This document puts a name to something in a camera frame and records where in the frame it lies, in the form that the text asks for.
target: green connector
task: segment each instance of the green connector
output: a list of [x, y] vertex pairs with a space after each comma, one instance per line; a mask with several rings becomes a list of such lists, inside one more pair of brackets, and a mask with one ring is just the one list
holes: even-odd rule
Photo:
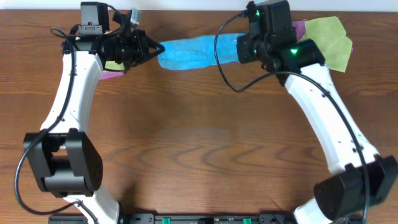
[[243, 224], [251, 224], [251, 218], [244, 218]]
[[172, 221], [170, 218], [163, 218], [162, 219], [162, 224], [170, 224]]

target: wood grain surface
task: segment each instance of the wood grain surface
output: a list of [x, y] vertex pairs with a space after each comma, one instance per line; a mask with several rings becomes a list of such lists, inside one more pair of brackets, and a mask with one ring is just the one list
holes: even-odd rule
[[[215, 34], [236, 12], [144, 11], [157, 41]], [[295, 20], [338, 16], [353, 41], [346, 73], [333, 81], [351, 115], [383, 156], [398, 156], [398, 14], [293, 12]], [[0, 11], [0, 223], [46, 223], [16, 203], [12, 182], [26, 132], [47, 117], [62, 71], [61, 39], [79, 11]], [[240, 20], [226, 32], [244, 32]], [[257, 62], [224, 65], [236, 86], [262, 75]], [[89, 137], [104, 161], [103, 185], [129, 212], [257, 213], [293, 210], [330, 176], [304, 113], [275, 77], [237, 94], [214, 66], [176, 72], [156, 60], [100, 81]], [[24, 200], [64, 205], [39, 191], [26, 163]], [[369, 223], [397, 223], [398, 185]]]

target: purple cloth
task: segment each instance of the purple cloth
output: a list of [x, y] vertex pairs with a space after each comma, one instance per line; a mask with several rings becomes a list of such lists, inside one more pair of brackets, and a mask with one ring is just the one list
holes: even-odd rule
[[119, 76], [122, 76], [122, 75], [124, 75], [124, 72], [103, 72], [102, 76], [101, 76], [101, 78], [99, 80], [119, 77]]
[[304, 34], [306, 32], [305, 21], [307, 21], [307, 20], [304, 19], [303, 21], [294, 21], [293, 22], [293, 26], [294, 26], [294, 28], [296, 28], [297, 40], [301, 40], [301, 38], [304, 36]]

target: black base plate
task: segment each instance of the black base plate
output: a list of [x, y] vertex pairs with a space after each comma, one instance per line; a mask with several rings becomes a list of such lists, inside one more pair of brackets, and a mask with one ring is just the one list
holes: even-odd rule
[[[49, 224], [87, 224], [84, 216], [54, 215]], [[291, 213], [258, 215], [154, 215], [140, 213], [121, 215], [119, 224], [296, 224]]]

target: wire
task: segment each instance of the wire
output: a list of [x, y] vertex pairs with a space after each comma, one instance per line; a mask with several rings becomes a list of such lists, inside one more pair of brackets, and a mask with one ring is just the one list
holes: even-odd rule
[[75, 58], [75, 52], [74, 52], [73, 46], [72, 46], [71, 42], [69, 41], [69, 37], [68, 37], [62, 30], [60, 30], [59, 28], [56, 28], [56, 27], [51, 27], [50, 32], [51, 32], [53, 35], [56, 35], [57, 37], [65, 38], [65, 40], [66, 40], [66, 42], [68, 43], [68, 46], [69, 46], [70, 56], [71, 56], [71, 59], [72, 59], [72, 67], [71, 67], [71, 70], [70, 70], [70, 81], [69, 81], [69, 85], [68, 85], [67, 95], [66, 95], [66, 97], [65, 97], [65, 101], [64, 101], [64, 103], [63, 103], [61, 112], [60, 112], [60, 114], [57, 116], [57, 118], [55, 119], [54, 123], [51, 124], [51, 126], [48, 127], [47, 129], [45, 129], [45, 130], [43, 130], [43, 131], [41, 131], [41, 132], [39, 133], [39, 135], [28, 145], [28, 147], [26, 148], [25, 152], [23, 153], [21, 159], [19, 160], [19, 163], [18, 163], [16, 172], [15, 172], [15, 178], [14, 178], [14, 192], [15, 192], [15, 196], [16, 196], [16, 199], [17, 199], [17, 201], [18, 201], [18, 204], [19, 204], [24, 210], [26, 210], [27, 212], [29, 212], [29, 213], [31, 213], [31, 214], [34, 214], [34, 215], [53, 215], [53, 214], [62, 212], [62, 211], [64, 211], [64, 210], [66, 210], [67, 208], [70, 208], [70, 207], [72, 207], [73, 205], [77, 204], [78, 206], [82, 207], [82, 208], [84, 209], [84, 211], [86, 211], [86, 212], [89, 214], [89, 216], [94, 220], [94, 223], [97, 224], [97, 223], [98, 223], [97, 218], [94, 216], [93, 212], [91, 212], [91, 211], [83, 204], [83, 202], [82, 202], [81, 200], [77, 200], [77, 201], [75, 201], [75, 202], [69, 203], [69, 204], [66, 205], [66, 206], [63, 206], [63, 207], [61, 207], [61, 208], [58, 208], [58, 209], [55, 209], [55, 210], [52, 210], [52, 211], [40, 212], [40, 211], [36, 211], [36, 210], [30, 208], [29, 206], [27, 206], [27, 205], [24, 203], [24, 201], [22, 200], [22, 198], [21, 198], [21, 193], [19, 192], [19, 174], [21, 173], [21, 168], [22, 168], [22, 165], [23, 165], [23, 163], [24, 163], [26, 157], [27, 157], [28, 153], [29, 153], [38, 143], [40, 143], [40, 142], [43, 140], [43, 138], [46, 137], [46, 135], [48, 135], [48, 133], [49, 133], [54, 127], [56, 127], [56, 125], [62, 120], [63, 115], [65, 114], [65, 112], [66, 112], [66, 110], [67, 110], [67, 107], [68, 107], [68, 104], [69, 104], [69, 101], [70, 101], [70, 97], [71, 97], [71, 95], [72, 95], [73, 82], [74, 82], [74, 80], [75, 80], [75, 61], [76, 61], [76, 58]]
[[108, 4], [108, 7], [110, 7], [112, 10], [114, 10], [114, 13], [117, 13], [117, 14], [119, 15], [120, 19], [122, 20], [122, 24], [121, 24], [121, 26], [120, 26], [119, 28], [117, 28], [116, 30], [114, 30], [114, 31], [112, 31], [112, 32], [110, 32], [110, 33], [108, 33], [107, 35], [121, 34], [121, 33], [124, 31], [125, 26], [126, 26], [126, 25], [125, 25], [125, 22], [124, 22], [124, 17], [123, 17], [123, 15], [120, 13], [120, 11], [117, 10], [115, 7], [111, 6], [110, 4]]
[[104, 68], [104, 71], [107, 71], [107, 72], [125, 72], [125, 70], [115, 70], [115, 69], [110, 69], [110, 68]]
[[333, 224], [350, 224], [350, 220], [348, 217], [339, 218], [338, 220], [334, 221]]
[[315, 85], [332, 103], [332, 105], [335, 107], [335, 109], [337, 110], [337, 113], [340, 115], [341, 119], [344, 122], [344, 125], [347, 127], [347, 130], [349, 132], [349, 135], [351, 136], [351, 138], [353, 139], [356, 151], [358, 152], [359, 155], [359, 159], [361, 160], [361, 164], [363, 167], [363, 175], [364, 175], [364, 189], [365, 189], [365, 203], [364, 203], [364, 210], [363, 210], [363, 218], [362, 218], [362, 224], [366, 223], [366, 220], [368, 218], [368, 210], [369, 210], [369, 203], [370, 203], [370, 181], [369, 181], [369, 171], [368, 171], [368, 167], [366, 165], [366, 161], [362, 152], [362, 147], [359, 145], [358, 139], [356, 138], [356, 135], [351, 127], [351, 125], [349, 124], [348, 120], [346, 119], [346, 116], [343, 114], [343, 112], [341, 111], [340, 107], [338, 106], [338, 104], [336, 103], [335, 99], [333, 99], [333, 97], [330, 95], [329, 91], [325, 90], [319, 83], [317, 83], [315, 80], [312, 80], [311, 78], [300, 74], [300, 73], [294, 73], [294, 72], [271, 72], [268, 74], [265, 74], [263, 76], [260, 76], [258, 78], [256, 78], [255, 80], [253, 80], [251, 83], [247, 84], [245, 87], [243, 88], [235, 88], [234, 86], [232, 86], [232, 84], [230, 84], [230, 82], [228, 81], [228, 79], [225, 77], [223, 69], [221, 68], [220, 62], [218, 60], [218, 56], [217, 56], [217, 39], [218, 36], [220, 34], [220, 32], [224, 29], [224, 27], [229, 24], [230, 22], [232, 22], [233, 20], [235, 20], [236, 18], [242, 17], [245, 15], [247, 11], [241, 11], [239, 14], [233, 16], [232, 18], [228, 19], [219, 29], [218, 33], [216, 34], [215, 37], [215, 41], [214, 41], [214, 53], [215, 53], [215, 57], [216, 57], [216, 62], [217, 62], [217, 66], [218, 69], [220, 70], [221, 76], [223, 77], [225, 83], [235, 92], [242, 92], [244, 90], [247, 90], [248, 88], [250, 88], [251, 86], [253, 86], [255, 83], [257, 83], [260, 80], [263, 80], [267, 77], [270, 77], [272, 75], [295, 75], [297, 77], [303, 78], [304, 80], [312, 83], [312, 85]]

